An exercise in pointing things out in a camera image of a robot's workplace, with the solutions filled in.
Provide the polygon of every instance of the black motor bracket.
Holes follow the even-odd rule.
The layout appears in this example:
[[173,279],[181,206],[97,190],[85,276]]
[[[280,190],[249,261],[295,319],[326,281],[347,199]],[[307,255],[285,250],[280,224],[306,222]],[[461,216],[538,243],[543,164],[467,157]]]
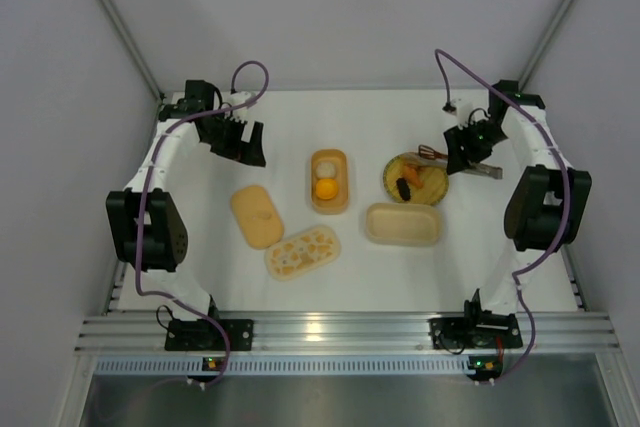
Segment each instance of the black motor bracket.
[[[163,106],[158,115],[161,122],[181,119],[190,115],[212,111],[218,88],[204,80],[187,80],[184,97],[176,104]],[[241,164],[265,167],[267,161],[262,150],[264,125],[255,122],[249,142],[242,140],[247,122],[229,114],[207,115],[194,121],[200,141],[209,144],[211,152]]]
[[[519,105],[533,105],[539,109],[546,109],[542,98],[536,94],[520,92],[518,82],[515,80],[501,80],[493,85],[501,94],[513,100]],[[445,112],[455,112],[452,106],[447,104]],[[493,147],[506,140],[507,136],[502,131],[502,121],[509,109],[509,104],[495,94],[489,92],[489,108],[487,118],[469,122],[465,127],[455,126],[444,132],[447,143],[447,174],[469,169],[472,164],[482,162],[493,152]]]
[[[207,315],[215,320],[229,338],[233,352],[251,351],[253,320],[221,319],[213,299]],[[164,350],[167,352],[202,352],[225,350],[224,339],[211,322],[205,319],[180,320],[172,318],[167,328]]]
[[497,349],[499,338],[504,349],[522,347],[518,319],[514,314],[498,315],[482,310],[480,292],[464,303],[462,315],[429,320],[431,340],[436,350],[460,354],[469,349]]
[[[106,201],[116,255],[131,265],[135,265],[136,259],[141,196],[139,192],[126,189],[109,192]],[[188,236],[171,194],[160,189],[149,192],[145,212],[149,214],[149,223],[143,227],[142,271],[175,272],[187,255]]]

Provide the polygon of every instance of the white cable tray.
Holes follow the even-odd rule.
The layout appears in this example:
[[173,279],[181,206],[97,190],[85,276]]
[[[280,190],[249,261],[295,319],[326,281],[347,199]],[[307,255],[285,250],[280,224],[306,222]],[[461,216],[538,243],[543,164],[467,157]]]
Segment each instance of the white cable tray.
[[[103,356],[95,375],[217,375],[208,357]],[[469,357],[430,356],[248,356],[231,357],[225,375],[452,375],[469,374]]]

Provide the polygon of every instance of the whisk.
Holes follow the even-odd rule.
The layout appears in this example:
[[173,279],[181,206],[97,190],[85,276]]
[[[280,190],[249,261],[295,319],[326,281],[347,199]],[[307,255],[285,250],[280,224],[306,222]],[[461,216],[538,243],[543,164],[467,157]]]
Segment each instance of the whisk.
[[449,158],[448,155],[443,154],[442,152],[438,152],[433,147],[429,147],[428,145],[419,145],[418,146],[418,155],[423,159],[429,160],[447,160]]

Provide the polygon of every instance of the toy food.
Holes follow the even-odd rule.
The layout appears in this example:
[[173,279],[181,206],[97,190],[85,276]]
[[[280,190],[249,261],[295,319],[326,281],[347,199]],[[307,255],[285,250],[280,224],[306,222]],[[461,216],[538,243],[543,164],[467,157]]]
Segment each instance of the toy food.
[[323,160],[316,165],[316,177],[318,179],[335,179],[337,173],[336,164],[329,160]]
[[338,182],[333,179],[320,179],[316,183],[316,195],[321,200],[331,200],[339,191]]
[[276,280],[291,280],[334,261],[340,250],[336,233],[318,225],[272,245],[265,252],[264,261]]
[[419,189],[424,187],[424,182],[420,180],[420,176],[418,175],[418,169],[413,165],[404,164],[402,166],[402,177],[414,187]]
[[269,194],[259,185],[250,185],[231,197],[231,210],[247,244],[266,249],[284,234],[284,225]]
[[396,187],[398,187],[398,194],[400,194],[400,198],[405,202],[411,200],[411,189],[409,189],[409,184],[404,177],[400,177],[396,180]]

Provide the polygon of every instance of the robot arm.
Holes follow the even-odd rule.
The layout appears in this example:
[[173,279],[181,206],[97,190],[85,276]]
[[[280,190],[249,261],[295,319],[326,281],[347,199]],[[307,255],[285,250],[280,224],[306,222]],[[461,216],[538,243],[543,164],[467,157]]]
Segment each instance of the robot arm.
[[[495,144],[511,141],[522,176],[504,215],[504,232],[510,241],[505,242],[487,282],[465,302],[464,316],[432,322],[432,332],[438,333],[434,335],[437,348],[448,348],[447,344],[495,348],[496,338],[501,339],[505,348],[522,347],[514,314],[518,307],[518,289],[524,289],[534,273],[526,270],[534,262],[542,261],[540,251],[554,245],[565,202],[569,202],[570,207],[568,222],[554,252],[575,239],[591,188],[589,173],[573,169],[559,153],[546,122],[542,99],[519,92],[515,81],[500,81],[493,87],[518,104],[524,113],[490,93],[485,119],[474,122],[472,116],[465,113],[469,117],[461,118],[468,119],[466,124],[461,123],[444,133],[449,155],[447,172],[455,174],[472,168],[491,155]],[[447,112],[456,110],[451,103],[445,106]],[[568,192],[560,170],[565,167]]]
[[[144,242],[142,252],[142,276],[153,279],[174,298],[182,300],[198,312],[215,310],[211,296],[197,283],[191,272],[179,264],[187,255],[188,232],[180,214],[167,191],[166,179],[176,170],[196,146],[207,143],[211,151],[247,165],[266,165],[262,151],[263,124],[255,122],[248,142],[242,140],[245,127],[240,114],[203,117],[170,129],[181,118],[206,110],[213,110],[216,88],[204,81],[188,80],[185,97],[175,105],[167,105],[159,114],[156,133],[142,165],[122,191],[109,193],[107,214],[118,258],[135,264],[137,216],[140,197],[147,172],[153,169],[148,188],[145,212]],[[249,93],[234,93],[227,98],[230,106],[246,103]],[[152,161],[157,143],[164,137],[163,148]],[[174,315],[183,321],[195,321],[197,317],[176,307]]]

